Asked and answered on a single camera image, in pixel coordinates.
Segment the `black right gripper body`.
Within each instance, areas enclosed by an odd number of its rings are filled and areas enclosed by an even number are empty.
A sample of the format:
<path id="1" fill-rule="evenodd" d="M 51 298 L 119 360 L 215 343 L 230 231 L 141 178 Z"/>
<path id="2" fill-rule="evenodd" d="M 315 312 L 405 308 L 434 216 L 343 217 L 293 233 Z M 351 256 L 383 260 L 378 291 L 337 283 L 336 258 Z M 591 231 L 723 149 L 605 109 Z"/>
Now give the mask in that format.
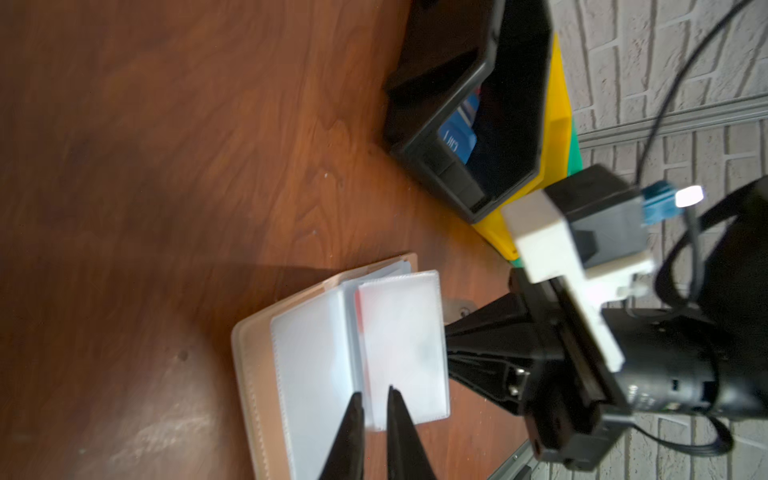
<path id="1" fill-rule="evenodd" d="M 702 310 L 665 318 L 635 318 L 606 310 L 625 361 L 611 373 L 576 323 L 575 309 L 558 290 L 555 357 L 537 357 L 517 411 L 524 416 L 535 457 L 574 471 L 591 471 L 617 440 L 636 428 L 640 413 L 698 417 L 710 423 L 707 444 L 668 442 L 691 457 L 730 453 L 729 423 L 767 416 L 767 289 L 749 279 L 705 285 Z"/>

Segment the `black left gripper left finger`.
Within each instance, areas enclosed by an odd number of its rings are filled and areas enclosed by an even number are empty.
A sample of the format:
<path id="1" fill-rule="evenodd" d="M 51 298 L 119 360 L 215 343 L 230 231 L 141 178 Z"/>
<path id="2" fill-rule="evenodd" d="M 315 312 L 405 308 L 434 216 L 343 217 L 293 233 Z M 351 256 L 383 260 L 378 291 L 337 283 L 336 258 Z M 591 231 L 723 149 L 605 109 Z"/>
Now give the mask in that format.
<path id="1" fill-rule="evenodd" d="M 319 480 L 362 480 L 365 416 L 361 392 L 351 395 Z"/>

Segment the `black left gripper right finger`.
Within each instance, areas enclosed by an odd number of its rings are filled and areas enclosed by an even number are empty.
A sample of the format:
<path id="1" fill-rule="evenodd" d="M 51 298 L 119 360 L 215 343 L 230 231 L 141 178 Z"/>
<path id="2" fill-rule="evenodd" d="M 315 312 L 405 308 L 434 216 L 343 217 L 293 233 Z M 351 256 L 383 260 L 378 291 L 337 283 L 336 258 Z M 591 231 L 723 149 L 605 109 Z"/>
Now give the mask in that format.
<path id="1" fill-rule="evenodd" d="M 437 479 L 403 396 L 393 386 L 387 401 L 387 478 Z"/>

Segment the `white credit card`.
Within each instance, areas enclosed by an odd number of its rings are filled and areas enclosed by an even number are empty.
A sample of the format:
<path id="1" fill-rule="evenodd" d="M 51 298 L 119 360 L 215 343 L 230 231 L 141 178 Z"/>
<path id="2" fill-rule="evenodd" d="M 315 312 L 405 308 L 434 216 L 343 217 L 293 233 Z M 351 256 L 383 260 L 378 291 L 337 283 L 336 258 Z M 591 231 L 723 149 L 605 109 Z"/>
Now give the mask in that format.
<path id="1" fill-rule="evenodd" d="M 363 354 L 365 422 L 387 429 L 390 388 L 414 424 L 450 416 L 450 391 L 439 273 L 435 270 L 362 282 L 355 293 Z"/>

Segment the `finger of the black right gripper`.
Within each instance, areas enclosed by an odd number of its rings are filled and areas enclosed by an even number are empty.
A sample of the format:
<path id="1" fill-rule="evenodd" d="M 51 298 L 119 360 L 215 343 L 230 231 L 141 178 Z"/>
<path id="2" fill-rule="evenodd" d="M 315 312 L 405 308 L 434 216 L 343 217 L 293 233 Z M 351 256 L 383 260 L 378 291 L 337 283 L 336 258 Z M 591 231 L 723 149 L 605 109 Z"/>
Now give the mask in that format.
<path id="1" fill-rule="evenodd" d="M 534 319 L 516 293 L 445 327 L 449 377 L 511 414 L 523 412 L 526 384 L 540 360 Z"/>

